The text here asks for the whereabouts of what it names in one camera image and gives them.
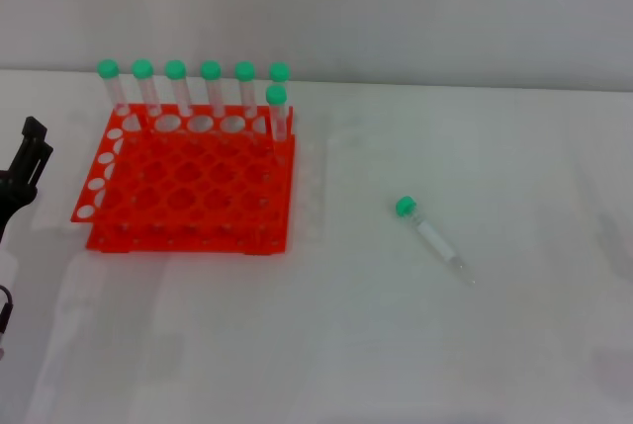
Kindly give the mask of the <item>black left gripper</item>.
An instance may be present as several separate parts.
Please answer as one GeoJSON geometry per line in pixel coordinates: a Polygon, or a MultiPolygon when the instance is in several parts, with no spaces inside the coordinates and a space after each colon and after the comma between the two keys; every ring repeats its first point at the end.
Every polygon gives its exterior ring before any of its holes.
{"type": "Polygon", "coordinates": [[[35,117],[25,120],[23,140],[12,163],[11,170],[1,171],[1,226],[21,208],[31,204],[37,196],[37,183],[53,152],[45,142],[47,128],[35,117]]]}

